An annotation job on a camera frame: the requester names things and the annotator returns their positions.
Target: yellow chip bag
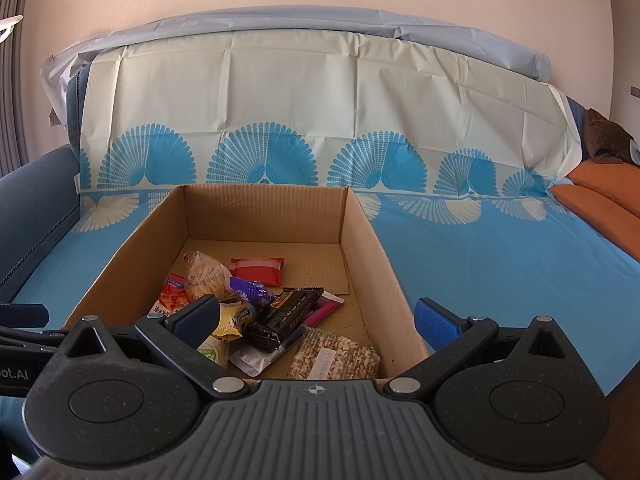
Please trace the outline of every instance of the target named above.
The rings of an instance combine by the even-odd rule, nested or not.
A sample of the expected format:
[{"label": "yellow chip bag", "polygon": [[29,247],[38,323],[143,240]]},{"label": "yellow chip bag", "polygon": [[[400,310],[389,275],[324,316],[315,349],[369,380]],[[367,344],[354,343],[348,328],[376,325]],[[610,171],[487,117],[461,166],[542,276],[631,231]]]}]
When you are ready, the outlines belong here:
[{"label": "yellow chip bag", "polygon": [[233,304],[220,303],[220,322],[212,336],[231,342],[244,334],[244,327],[251,323],[258,314],[257,309],[246,301]]}]

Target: metal screw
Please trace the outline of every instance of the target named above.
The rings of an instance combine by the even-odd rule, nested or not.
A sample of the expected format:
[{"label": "metal screw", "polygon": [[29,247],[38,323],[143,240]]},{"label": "metal screw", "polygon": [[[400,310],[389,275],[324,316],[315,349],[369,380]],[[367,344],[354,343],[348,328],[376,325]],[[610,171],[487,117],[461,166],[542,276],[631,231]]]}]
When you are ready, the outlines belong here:
[{"label": "metal screw", "polygon": [[421,386],[420,381],[412,377],[396,377],[389,381],[389,388],[395,394],[412,394],[417,392]]},{"label": "metal screw", "polygon": [[237,377],[220,377],[213,381],[213,389],[219,394],[235,394],[244,388],[244,381]]}]

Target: bag of peanuts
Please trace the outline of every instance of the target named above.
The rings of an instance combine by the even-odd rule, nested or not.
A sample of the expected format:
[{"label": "bag of peanuts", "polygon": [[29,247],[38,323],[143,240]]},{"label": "bag of peanuts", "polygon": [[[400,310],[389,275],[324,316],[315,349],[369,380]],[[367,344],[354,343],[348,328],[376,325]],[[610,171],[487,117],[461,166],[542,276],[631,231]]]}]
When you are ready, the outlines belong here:
[{"label": "bag of peanuts", "polygon": [[380,357],[373,348],[321,330],[307,330],[289,369],[296,380],[375,379]]},{"label": "bag of peanuts", "polygon": [[186,290],[191,301],[205,294],[213,294],[218,301],[236,296],[229,287],[231,272],[212,256],[195,251],[185,254],[184,262],[188,269]]}]

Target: snack wrapper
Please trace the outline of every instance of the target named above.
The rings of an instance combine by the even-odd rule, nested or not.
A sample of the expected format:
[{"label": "snack wrapper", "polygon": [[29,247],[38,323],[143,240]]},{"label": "snack wrapper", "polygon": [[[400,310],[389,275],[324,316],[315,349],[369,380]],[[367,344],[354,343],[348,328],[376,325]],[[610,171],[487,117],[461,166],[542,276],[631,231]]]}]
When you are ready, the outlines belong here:
[{"label": "snack wrapper", "polygon": [[280,286],[284,258],[231,258],[229,270],[236,278],[260,282],[266,286]]},{"label": "snack wrapper", "polygon": [[229,300],[236,295],[229,287],[229,269],[212,256],[195,251],[191,255],[185,254],[184,262],[189,269],[186,290],[191,301],[205,294],[213,294],[218,301]]},{"label": "snack wrapper", "polygon": [[380,357],[347,337],[309,328],[289,369],[289,379],[374,379]]},{"label": "snack wrapper", "polygon": [[212,336],[232,342],[244,335],[245,327],[258,314],[257,309],[245,301],[233,304],[220,303],[220,323]]},{"label": "snack wrapper", "polygon": [[343,303],[344,300],[342,298],[338,298],[338,296],[324,291],[322,296],[316,301],[313,312],[305,317],[302,324],[305,326],[315,326]]},{"label": "snack wrapper", "polygon": [[338,298],[329,292],[325,292],[318,299],[318,304],[322,304],[322,306],[306,316],[302,325],[295,329],[273,352],[260,350],[259,348],[251,346],[249,343],[243,343],[240,348],[238,348],[238,350],[229,357],[229,360],[249,377],[255,377],[269,367],[273,362],[277,361],[277,359],[284,354],[287,349],[293,346],[295,342],[305,335],[306,327],[311,327],[320,323],[343,303],[344,300],[342,298]]},{"label": "snack wrapper", "polygon": [[274,351],[311,312],[321,287],[285,288],[246,330],[249,342],[256,348]]},{"label": "snack wrapper", "polygon": [[248,282],[242,278],[230,278],[229,286],[240,298],[248,301],[258,310],[269,306],[275,299],[275,295],[260,282]]},{"label": "snack wrapper", "polygon": [[210,335],[198,347],[198,352],[211,359],[215,364],[226,368],[229,359],[229,343]]},{"label": "snack wrapper", "polygon": [[169,274],[149,313],[160,312],[165,316],[170,316],[190,303],[191,300],[185,290],[185,279],[177,274]]}]

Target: white plastic sheet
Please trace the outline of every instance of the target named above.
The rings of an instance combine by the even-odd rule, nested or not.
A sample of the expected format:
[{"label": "white plastic sheet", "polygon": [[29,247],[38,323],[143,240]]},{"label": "white plastic sheet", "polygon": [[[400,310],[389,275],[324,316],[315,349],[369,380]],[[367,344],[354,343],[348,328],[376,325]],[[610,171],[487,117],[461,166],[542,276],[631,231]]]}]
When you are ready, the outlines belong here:
[{"label": "white plastic sheet", "polygon": [[165,18],[71,46],[47,59],[40,75],[56,115],[66,125],[66,86],[84,64],[101,52],[191,34],[283,28],[340,30],[414,41],[483,60],[535,80],[546,82],[551,76],[547,56],[484,30],[383,10],[315,6],[244,7]]},{"label": "white plastic sheet", "polygon": [[568,110],[547,84],[407,41],[325,30],[185,36],[96,57],[81,177],[91,190],[543,192],[580,161]]}]

